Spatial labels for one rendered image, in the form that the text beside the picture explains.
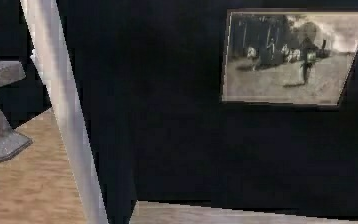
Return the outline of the framed grey landscape picture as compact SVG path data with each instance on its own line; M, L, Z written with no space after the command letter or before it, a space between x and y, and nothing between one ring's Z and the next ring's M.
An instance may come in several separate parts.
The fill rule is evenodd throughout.
M224 102L337 106L358 56L358 10L227 11Z

